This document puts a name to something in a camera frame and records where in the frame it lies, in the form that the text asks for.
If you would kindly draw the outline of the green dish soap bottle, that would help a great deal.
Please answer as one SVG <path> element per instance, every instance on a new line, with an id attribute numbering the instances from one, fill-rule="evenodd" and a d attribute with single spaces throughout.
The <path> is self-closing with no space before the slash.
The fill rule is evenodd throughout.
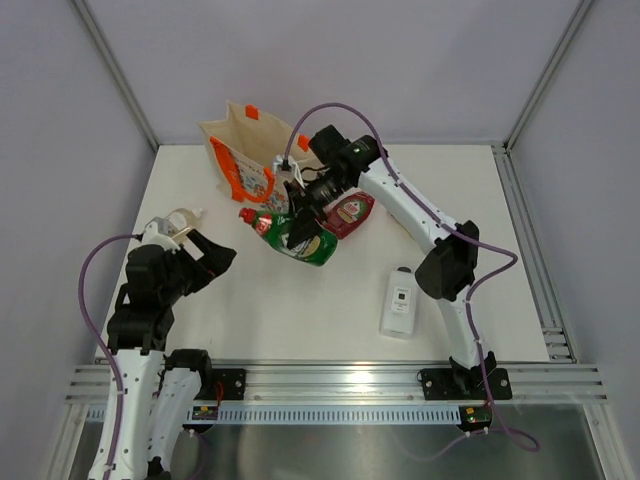
<path id="1" fill-rule="evenodd" d="M 292 216 L 288 213 L 241 208 L 238 216 L 273 250 L 294 260 L 321 267 L 327 263 L 338 246 L 338 238 L 321 228 L 311 239 L 295 247 L 287 246 Z"/>

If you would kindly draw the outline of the clear liquid soap bottle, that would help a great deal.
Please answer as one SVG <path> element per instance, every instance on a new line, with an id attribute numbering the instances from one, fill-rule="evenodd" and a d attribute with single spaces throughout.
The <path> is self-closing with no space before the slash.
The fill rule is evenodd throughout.
<path id="1" fill-rule="evenodd" d="M 176 243 L 181 243 L 192 230 L 197 230 L 202 223 L 205 211 L 201 208 L 190 209 L 180 207 L 165 217 L 168 222 L 167 235 Z"/>

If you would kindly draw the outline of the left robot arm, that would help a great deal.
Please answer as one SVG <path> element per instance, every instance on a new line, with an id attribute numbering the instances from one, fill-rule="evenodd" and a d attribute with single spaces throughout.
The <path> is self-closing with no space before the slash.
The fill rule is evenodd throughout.
<path id="1" fill-rule="evenodd" d="M 168 479 L 188 407 L 215 385 L 209 354 L 199 349 L 165 352 L 175 322 L 173 307 L 206 288 L 232 265 L 234 249 L 197 230 L 186 238 L 193 257 L 152 226 L 136 235 L 139 246 L 125 262 L 107 333 L 97 335 L 111 370 L 100 444 L 91 479 Z"/>

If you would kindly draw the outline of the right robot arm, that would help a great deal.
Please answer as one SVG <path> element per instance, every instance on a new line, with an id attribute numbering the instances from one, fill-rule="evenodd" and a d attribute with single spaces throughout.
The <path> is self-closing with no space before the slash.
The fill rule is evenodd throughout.
<path id="1" fill-rule="evenodd" d="M 495 367 L 495 358 L 478 350 L 479 334 L 469 325 L 463 306 L 475 281 L 477 225 L 438 212 L 370 135 L 350 141 L 329 125 L 311 138 L 309 148 L 326 170 L 305 187 L 285 184 L 293 216 L 287 247 L 293 249 L 318 234 L 327 219 L 325 208 L 343 193 L 358 188 L 372 196 L 424 253 L 414 276 L 420 289 L 439 305 L 451 345 L 454 388 L 466 397 L 478 395 L 488 385 L 487 372 Z"/>

